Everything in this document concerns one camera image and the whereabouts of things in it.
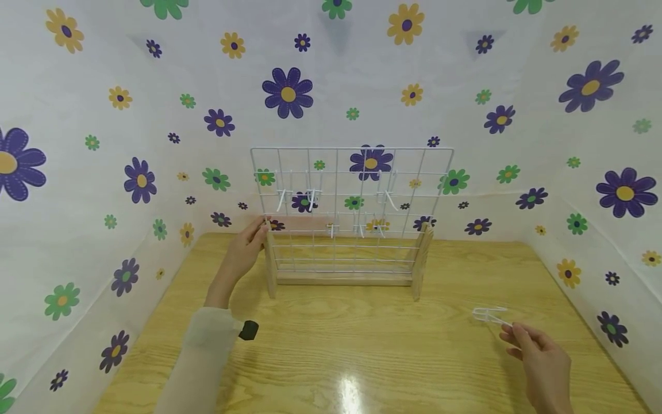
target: flower center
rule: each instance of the flower center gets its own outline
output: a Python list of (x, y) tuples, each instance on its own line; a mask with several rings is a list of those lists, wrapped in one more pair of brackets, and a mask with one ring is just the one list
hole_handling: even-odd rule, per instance
[(592, 95), (598, 90), (599, 87), (600, 87), (600, 82), (594, 79), (590, 82), (587, 82), (587, 84), (584, 85), (583, 88), (581, 88), (581, 94), (584, 96)]
[(19, 167), (19, 162), (16, 158), (6, 152), (0, 151), (0, 174), (11, 174)]
[(297, 98), (297, 93), (291, 87), (286, 86), (281, 90), (281, 98), (285, 102), (293, 102)]
[(616, 189), (616, 196), (622, 201), (630, 201), (634, 198), (634, 190), (626, 185)]

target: printed flower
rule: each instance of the printed flower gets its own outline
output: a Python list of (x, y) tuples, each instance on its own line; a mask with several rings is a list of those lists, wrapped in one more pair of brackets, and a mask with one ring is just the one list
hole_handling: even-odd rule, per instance
[(262, 90), (271, 94), (264, 100), (267, 108), (278, 107), (278, 116), (285, 119), (290, 112), (294, 118), (303, 116), (303, 109), (312, 107), (312, 97), (305, 95), (312, 91), (312, 82), (309, 79), (301, 78), (301, 71), (298, 68), (291, 68), (285, 77), (285, 72), (281, 68), (274, 68), (271, 71), (273, 80), (262, 82)]
[(61, 9), (46, 10), (50, 20), (46, 21), (46, 28), (55, 34), (55, 43), (58, 46), (67, 46), (69, 53), (83, 50), (81, 40), (85, 38), (80, 30), (76, 30), (78, 23), (73, 17), (67, 17)]
[(570, 89), (559, 96), (559, 102), (568, 102), (565, 112), (570, 113), (581, 105), (582, 112), (589, 112), (595, 106), (595, 100), (606, 101), (614, 94), (610, 86), (621, 83), (625, 75), (616, 72), (620, 62), (612, 60), (602, 68), (599, 60), (594, 60), (586, 68), (586, 74), (574, 74), (566, 83)]
[(386, 31), (389, 37), (395, 36), (395, 44), (402, 44), (404, 40), (407, 44), (414, 42), (414, 36), (420, 36), (423, 33), (421, 23), (425, 19), (424, 13), (418, 12), (418, 3), (414, 3), (407, 8), (406, 4), (398, 7), (398, 14), (393, 13), (389, 16), (391, 27)]
[(308, 52), (310, 47), (310, 38), (306, 34), (301, 34), (294, 39), (294, 47), (299, 49), (299, 52)]
[(99, 149), (99, 140), (96, 136), (88, 135), (85, 137), (85, 145), (88, 150), (96, 151)]
[(568, 230), (572, 231), (573, 234), (579, 234), (581, 236), (589, 229), (589, 226), (586, 224), (587, 220), (579, 213), (570, 214), (570, 217), (565, 222), (568, 223)]
[(147, 50), (149, 51), (149, 53), (152, 54), (153, 57), (158, 59), (161, 58), (161, 54), (163, 54), (163, 50), (161, 50), (161, 46), (157, 42), (148, 39), (145, 45), (147, 46)]
[(556, 268), (559, 270), (559, 277), (567, 287), (574, 289), (575, 285), (579, 285), (579, 282), (581, 282), (579, 279), (581, 269), (575, 267), (574, 260), (568, 262), (568, 259), (563, 259), (561, 263), (556, 265)]
[(350, 197), (345, 199), (345, 207), (350, 210), (360, 210), (363, 207), (363, 200), (361, 197)]
[(487, 53), (488, 50), (492, 48), (492, 43), (494, 43), (495, 40), (492, 38), (492, 35), (485, 36), (483, 35), (483, 38), (478, 40), (478, 46), (476, 46), (476, 50), (478, 50), (478, 54), (481, 53)]
[(166, 224), (164, 223), (163, 220), (156, 219), (154, 221), (154, 224), (152, 225), (152, 228), (154, 229), (154, 236), (156, 236), (158, 240), (166, 239), (167, 230), (166, 230)]
[(638, 134), (643, 134), (645, 132), (648, 132), (648, 130), (651, 128), (651, 121), (649, 121), (646, 118), (640, 119), (634, 122), (632, 128), (634, 129), (634, 132)]
[(617, 219), (623, 217), (626, 210), (632, 217), (641, 217), (644, 214), (642, 204), (657, 204), (657, 196), (646, 191), (655, 187), (657, 182), (652, 177), (637, 180), (634, 168), (625, 168), (620, 177), (615, 171), (607, 171), (604, 179), (606, 183), (599, 183), (595, 187), (600, 194), (606, 194), (600, 199), (600, 205), (605, 209), (613, 206), (612, 214)]
[(304, 194), (301, 191), (297, 191), (297, 194), (292, 196), (292, 208), (299, 209), (300, 213), (304, 213), (305, 211), (312, 213), (312, 209), (316, 209), (317, 207), (317, 203), (314, 203), (311, 208), (308, 193)]
[(53, 289), (53, 294), (44, 298), (44, 302), (48, 304), (44, 314), (46, 316), (53, 315), (53, 320), (57, 321), (62, 316), (69, 316), (71, 308), (78, 305), (80, 300), (76, 297), (81, 292), (78, 287), (74, 287), (72, 282), (67, 284), (67, 287), (57, 285)]
[(620, 319), (616, 315), (609, 315), (603, 311), (598, 315), (598, 322), (602, 332), (607, 334), (609, 342), (616, 344), (618, 348), (623, 348), (623, 344), (629, 344), (628, 338), (625, 336), (628, 333), (628, 328), (620, 324)]
[(539, 189), (532, 188), (528, 193), (522, 194), (520, 199), (515, 202), (515, 205), (520, 206), (520, 210), (532, 209), (536, 204), (542, 204), (545, 202), (543, 200), (549, 194), (545, 192), (545, 187), (540, 187)]
[(113, 108), (117, 108), (120, 111), (130, 107), (129, 103), (133, 102), (133, 98), (129, 96), (128, 91), (119, 86), (116, 86), (115, 89), (108, 89), (108, 92), (110, 93), (108, 100), (113, 103)]
[(643, 43), (644, 40), (647, 40), (651, 36), (652, 32), (653, 32), (653, 25), (648, 25), (648, 26), (643, 25), (640, 29), (634, 31), (634, 36), (631, 37), (632, 43)]
[(614, 272), (608, 272), (607, 274), (604, 275), (604, 279), (607, 281), (608, 284), (611, 286), (616, 286), (620, 283), (620, 276), (617, 275)]
[(490, 128), (491, 134), (503, 133), (503, 130), (512, 124), (512, 117), (515, 115), (515, 110), (512, 105), (506, 109), (505, 106), (499, 105), (496, 107), (496, 112), (487, 114), (487, 122), (483, 125), (485, 128)]
[(175, 20), (181, 19), (180, 7), (188, 7), (189, 0), (140, 0), (140, 4), (145, 7), (154, 6), (154, 14), (161, 19), (166, 20), (168, 13)]
[(255, 173), (255, 181), (260, 183), (262, 186), (268, 185), (271, 187), (271, 184), (276, 182), (274, 177), (275, 174), (273, 172), (269, 172), (269, 168), (265, 168), (264, 170), (258, 168), (258, 172)]
[(498, 172), (496, 179), (499, 183), (510, 183), (512, 180), (517, 178), (517, 175), (520, 173), (520, 169), (517, 166), (506, 166), (503, 170)]
[(60, 372), (57, 372), (55, 374), (55, 378), (53, 378), (50, 382), (50, 390), (55, 392), (58, 390), (58, 388), (62, 388), (64, 386), (64, 382), (67, 380), (69, 376), (69, 371), (67, 370), (62, 370)]
[(211, 221), (218, 224), (219, 227), (229, 227), (232, 224), (230, 217), (227, 217), (223, 213), (214, 212), (209, 217), (211, 217)]
[(32, 167), (46, 162), (46, 156), (36, 148), (25, 149), (28, 144), (27, 133), (20, 128), (9, 130), (3, 139), (0, 130), (0, 193), (3, 187), (9, 197), (15, 201), (28, 198), (28, 187), (41, 187), (46, 183), (46, 176)]
[(195, 107), (195, 98), (190, 96), (188, 93), (182, 93), (179, 97), (181, 104), (188, 109), (193, 109)]
[(184, 223), (182, 228), (179, 230), (179, 234), (181, 235), (181, 243), (184, 245), (184, 247), (188, 247), (193, 242), (194, 231), (195, 229), (193, 228), (192, 223)]
[[(362, 148), (370, 148), (370, 145), (361, 145)], [(361, 153), (355, 152), (350, 156), (350, 161), (354, 163), (350, 167), (351, 172), (361, 171), (359, 180), (365, 181), (371, 178), (373, 181), (379, 180), (379, 171), (391, 171), (391, 166), (388, 164), (393, 161), (393, 154), (384, 153), (383, 145), (377, 145), (372, 150), (361, 150)]]
[(486, 231), (490, 231), (490, 226), (492, 225), (492, 222), (489, 221), (489, 219), (475, 219), (473, 223), (467, 223), (467, 228), (464, 229), (469, 235), (475, 234), (477, 236), (480, 236)]
[(100, 370), (106, 370), (106, 374), (108, 374), (113, 366), (118, 366), (122, 362), (122, 355), (128, 351), (128, 346), (126, 345), (128, 338), (129, 335), (124, 334), (124, 329), (119, 334), (113, 335), (111, 345), (101, 353), (103, 359), (99, 365)]
[(418, 84), (412, 85), (411, 83), (407, 89), (402, 90), (402, 97), (400, 102), (404, 102), (404, 106), (408, 107), (409, 105), (416, 106), (416, 102), (419, 102), (423, 99), (423, 89), (418, 87)]
[(447, 195), (448, 193), (459, 193), (459, 190), (467, 188), (467, 181), (469, 181), (469, 178), (471, 177), (469, 174), (464, 173), (464, 168), (457, 172), (455, 170), (450, 170), (448, 172), (448, 177), (442, 176), (439, 179), (440, 184), (437, 185), (437, 188), (440, 189), (443, 186), (444, 195)]
[(578, 36), (577, 26), (564, 26), (560, 32), (554, 34), (554, 40), (549, 45), (554, 48), (554, 52), (558, 52), (559, 50), (565, 52), (569, 46), (575, 44), (575, 39)]
[(476, 94), (475, 102), (478, 105), (484, 105), (486, 102), (490, 101), (492, 97), (492, 92), (489, 89), (483, 89), (480, 93)]
[(104, 224), (108, 229), (114, 229), (117, 226), (117, 219), (114, 215), (108, 214), (105, 219), (103, 219)]
[(641, 255), (641, 261), (644, 262), (646, 266), (656, 267), (658, 264), (662, 263), (662, 256), (655, 251), (646, 250), (646, 253)]
[(211, 185), (215, 190), (228, 191), (228, 187), (232, 187), (228, 181), (228, 176), (221, 174), (220, 171), (207, 168), (203, 171), (203, 177), (206, 179), (205, 183)]
[(205, 117), (205, 122), (208, 123), (208, 131), (216, 131), (216, 136), (223, 136), (223, 134), (230, 136), (230, 132), (234, 131), (234, 124), (232, 124), (232, 117), (225, 115), (221, 108), (217, 111), (209, 110), (209, 116)]
[(322, 11), (329, 12), (329, 19), (345, 18), (345, 12), (352, 9), (352, 2), (350, 0), (324, 0), (322, 4)]
[(244, 39), (240, 38), (235, 32), (232, 34), (226, 32), (225, 39), (220, 39), (220, 43), (223, 45), (223, 53), (228, 55), (230, 59), (241, 59), (242, 53), (246, 53)]
[(113, 284), (111, 290), (117, 291), (117, 297), (120, 297), (124, 292), (129, 293), (133, 284), (138, 281), (138, 269), (140, 265), (136, 263), (135, 258), (131, 260), (126, 259), (122, 262), (122, 267), (115, 270), (113, 276)]
[(124, 190), (127, 193), (133, 191), (131, 201), (138, 204), (140, 199), (147, 204), (151, 200), (150, 194), (156, 194), (156, 186), (154, 180), (156, 177), (153, 172), (149, 171), (147, 161), (139, 162), (136, 157), (133, 157), (133, 167), (125, 166), (124, 173), (129, 178), (124, 182)]

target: beige sleeve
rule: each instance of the beige sleeve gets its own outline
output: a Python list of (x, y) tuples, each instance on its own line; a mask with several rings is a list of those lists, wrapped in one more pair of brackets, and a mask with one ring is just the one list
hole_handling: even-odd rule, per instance
[(154, 414), (214, 413), (220, 375), (239, 332), (229, 310), (198, 309)]

